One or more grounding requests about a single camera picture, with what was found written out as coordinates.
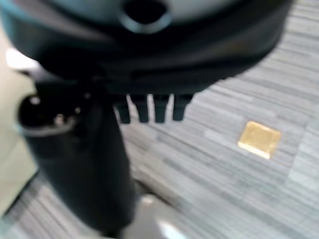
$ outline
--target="metal base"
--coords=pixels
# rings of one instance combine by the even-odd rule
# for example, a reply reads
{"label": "metal base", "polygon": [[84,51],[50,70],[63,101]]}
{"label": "metal base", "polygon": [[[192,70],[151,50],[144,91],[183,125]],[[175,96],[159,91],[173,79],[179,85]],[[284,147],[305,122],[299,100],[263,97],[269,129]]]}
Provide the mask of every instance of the metal base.
{"label": "metal base", "polygon": [[[177,224],[180,214],[153,195],[145,195],[138,205],[134,222],[124,230],[121,239],[187,239]],[[87,236],[79,239],[107,239]]]}

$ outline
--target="black pole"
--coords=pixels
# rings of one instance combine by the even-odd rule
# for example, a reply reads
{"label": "black pole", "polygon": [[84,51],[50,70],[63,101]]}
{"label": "black pole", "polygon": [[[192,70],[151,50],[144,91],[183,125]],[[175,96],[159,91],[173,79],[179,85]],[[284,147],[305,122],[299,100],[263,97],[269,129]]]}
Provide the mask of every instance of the black pole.
{"label": "black pole", "polygon": [[136,195],[112,103],[99,95],[27,97],[18,123],[40,171],[63,202],[107,236],[132,222]]}

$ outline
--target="gold tile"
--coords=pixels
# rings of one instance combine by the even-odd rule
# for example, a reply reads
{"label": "gold tile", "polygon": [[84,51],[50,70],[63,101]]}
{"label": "gold tile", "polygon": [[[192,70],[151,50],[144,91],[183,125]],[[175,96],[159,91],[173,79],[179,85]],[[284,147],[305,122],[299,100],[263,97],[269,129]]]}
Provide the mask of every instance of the gold tile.
{"label": "gold tile", "polygon": [[260,157],[270,159],[280,137],[280,131],[250,121],[238,141],[238,146]]}

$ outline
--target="gray striped carpet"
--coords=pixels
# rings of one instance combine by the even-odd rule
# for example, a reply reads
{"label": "gray striped carpet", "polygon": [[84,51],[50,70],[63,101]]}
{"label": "gray striped carpet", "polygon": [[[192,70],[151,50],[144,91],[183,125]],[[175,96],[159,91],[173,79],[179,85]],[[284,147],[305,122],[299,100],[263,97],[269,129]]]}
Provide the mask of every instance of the gray striped carpet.
{"label": "gray striped carpet", "polygon": [[[198,94],[183,123],[141,125],[131,110],[134,173],[181,211],[190,239],[319,237],[318,0],[298,1],[278,48]],[[282,132],[273,160],[237,146],[250,120]],[[5,239],[89,233],[40,176],[0,225]]]}

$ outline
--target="gold sticker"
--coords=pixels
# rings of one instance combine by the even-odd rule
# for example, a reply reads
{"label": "gold sticker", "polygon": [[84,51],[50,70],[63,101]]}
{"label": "gold sticker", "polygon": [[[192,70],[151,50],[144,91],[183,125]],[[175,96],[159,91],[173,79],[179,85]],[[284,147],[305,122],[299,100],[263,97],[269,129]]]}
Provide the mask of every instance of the gold sticker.
{"label": "gold sticker", "polygon": [[238,141],[238,146],[260,157],[270,159],[280,137],[279,131],[250,121]]}

